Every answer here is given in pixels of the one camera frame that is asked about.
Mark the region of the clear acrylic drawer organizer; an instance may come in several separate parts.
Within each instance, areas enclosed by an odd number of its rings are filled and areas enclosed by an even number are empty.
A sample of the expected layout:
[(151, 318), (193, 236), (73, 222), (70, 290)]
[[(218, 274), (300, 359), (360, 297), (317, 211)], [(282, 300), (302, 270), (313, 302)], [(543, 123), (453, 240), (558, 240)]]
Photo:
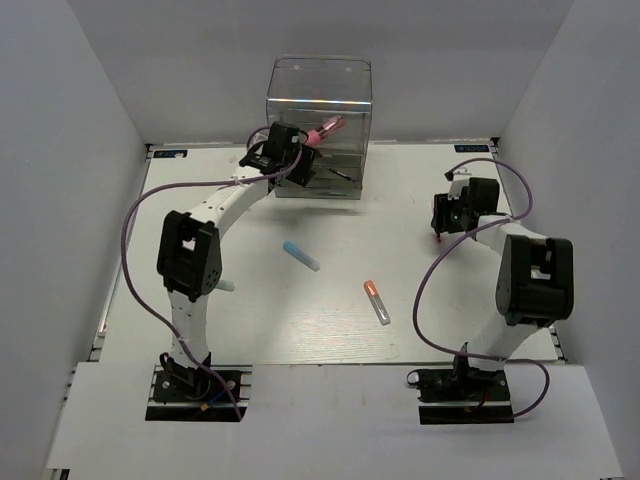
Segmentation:
[(306, 186), (285, 181), (280, 198), (358, 200), (373, 111), (371, 62), (359, 57), (283, 55), (274, 61), (267, 122), (295, 125), (316, 149)]

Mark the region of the pink-capped marker tube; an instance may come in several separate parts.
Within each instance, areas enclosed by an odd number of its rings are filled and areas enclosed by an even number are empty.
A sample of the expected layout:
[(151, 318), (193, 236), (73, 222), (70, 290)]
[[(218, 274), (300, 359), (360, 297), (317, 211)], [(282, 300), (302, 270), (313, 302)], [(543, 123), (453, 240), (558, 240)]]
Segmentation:
[(341, 115), (336, 115), (326, 120), (320, 127), (307, 131), (305, 145), (316, 147), (326, 140), (330, 134), (342, 128), (345, 120)]

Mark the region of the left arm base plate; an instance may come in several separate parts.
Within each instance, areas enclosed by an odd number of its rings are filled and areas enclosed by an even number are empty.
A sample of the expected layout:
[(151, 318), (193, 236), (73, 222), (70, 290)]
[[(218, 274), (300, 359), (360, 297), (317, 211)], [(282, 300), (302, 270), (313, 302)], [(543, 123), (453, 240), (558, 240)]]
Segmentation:
[(237, 415), (222, 384), (209, 380), (204, 391), (197, 393), (156, 365), (152, 376), (145, 420), (150, 422), (237, 423), (241, 421), (251, 394), (251, 366), (222, 366), (217, 368), (236, 401)]

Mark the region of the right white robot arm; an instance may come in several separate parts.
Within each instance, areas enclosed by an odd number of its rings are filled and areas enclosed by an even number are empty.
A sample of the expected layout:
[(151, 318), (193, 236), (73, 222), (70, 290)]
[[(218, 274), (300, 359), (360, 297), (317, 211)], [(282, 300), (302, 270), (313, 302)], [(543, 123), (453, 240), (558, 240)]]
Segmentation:
[(437, 235), (464, 233), (501, 260), (495, 288), (496, 313), (464, 344), (467, 364), (451, 374), (453, 390), (472, 399), (488, 377), (531, 335), (574, 307), (574, 248), (565, 238), (535, 233), (498, 211), (497, 180), (454, 173), (447, 193), (434, 196), (431, 226)]

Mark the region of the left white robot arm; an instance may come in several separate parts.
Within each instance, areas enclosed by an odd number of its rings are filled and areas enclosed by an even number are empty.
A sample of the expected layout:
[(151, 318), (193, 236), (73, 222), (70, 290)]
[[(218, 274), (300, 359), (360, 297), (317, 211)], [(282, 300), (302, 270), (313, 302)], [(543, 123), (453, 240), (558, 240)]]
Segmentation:
[(161, 360), (177, 376), (177, 387), (188, 398), (199, 399), (211, 387), (211, 374), (199, 365), (211, 365), (206, 338), (208, 296), (222, 277), (221, 240), (231, 226), (256, 202), (285, 180), (306, 186), (313, 177), (316, 130), (275, 122), (267, 138), (252, 146), (239, 161), (230, 183), (218, 187), (198, 206), (169, 212), (163, 223), (157, 271), (171, 306), (171, 324), (178, 335)]

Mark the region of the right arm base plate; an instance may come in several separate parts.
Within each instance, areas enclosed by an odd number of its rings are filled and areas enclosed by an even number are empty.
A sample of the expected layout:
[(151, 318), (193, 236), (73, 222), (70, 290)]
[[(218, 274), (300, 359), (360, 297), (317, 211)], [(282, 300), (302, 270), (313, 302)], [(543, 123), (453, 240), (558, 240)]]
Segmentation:
[(511, 395), (504, 372), (490, 380), (463, 378), (453, 369), (416, 369), (406, 376), (418, 391), (421, 425), (491, 425), (513, 423)]

